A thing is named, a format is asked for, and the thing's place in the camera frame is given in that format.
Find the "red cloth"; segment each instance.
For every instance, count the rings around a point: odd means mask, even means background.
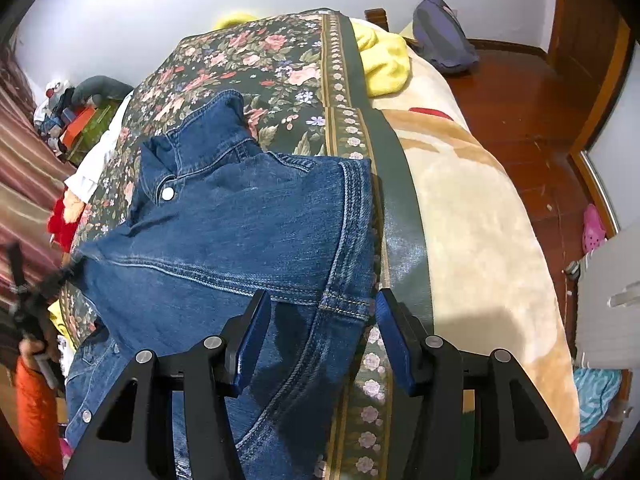
[[[441,112],[440,110],[435,110],[434,108],[409,108],[410,112],[418,112],[419,114],[427,114],[427,115],[435,115],[436,117],[442,117],[444,119],[448,119],[452,121],[453,119],[449,117],[446,113]]]
[[[70,253],[71,242],[74,240],[82,215],[80,215],[75,222],[71,224],[66,223],[62,217],[65,212],[65,205],[62,202],[63,196],[56,200],[56,204],[53,206],[53,213],[47,222],[47,232],[53,234],[53,239],[62,247],[65,253]]]
[[[44,377],[18,358],[15,370],[18,439],[46,480],[61,480],[56,396]]]

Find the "yellow towel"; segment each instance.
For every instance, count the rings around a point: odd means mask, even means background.
[[[358,41],[367,94],[377,97],[397,92],[404,86],[411,65],[402,36],[351,21]]]
[[[65,337],[65,339],[71,345],[71,348],[73,348],[75,350],[76,346],[74,345],[73,341],[71,341],[71,337],[69,336],[69,332],[66,331],[65,322],[62,319],[62,311],[60,310],[60,302],[56,301],[55,303],[51,304],[49,306],[48,310],[49,310],[49,319],[53,323],[53,326],[55,326],[56,329],[58,330],[58,332],[60,332]]]

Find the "blue denim jacket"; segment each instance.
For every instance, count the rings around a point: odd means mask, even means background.
[[[183,352],[219,333],[257,288],[273,312],[250,386],[226,402],[247,478],[309,478],[369,317],[368,160],[263,153],[242,96],[223,91],[141,147],[127,220],[83,244],[75,284],[101,322],[66,386],[76,446],[141,349]],[[188,478],[182,396],[178,474]]]

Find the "bed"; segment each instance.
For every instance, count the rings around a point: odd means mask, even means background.
[[[469,132],[446,81],[409,55],[412,75],[402,91],[370,100],[350,20],[330,9],[185,38],[136,88],[74,246],[124,220],[143,139],[235,88],[264,149],[372,160],[378,286],[390,286],[428,331],[461,350],[510,350],[572,442],[578,403],[570,354],[524,206],[503,168]],[[410,107],[435,108],[449,119]],[[95,313],[70,285],[60,305],[78,345],[91,333]],[[468,393],[464,409],[471,414]],[[316,476],[398,477],[414,401],[394,388],[380,332],[370,325]],[[466,418],[469,442],[472,421]]]

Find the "blue towel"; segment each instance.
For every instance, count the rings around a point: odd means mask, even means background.
[[[622,371],[576,368],[574,383],[580,404],[580,434],[589,433],[604,418],[622,382]]]

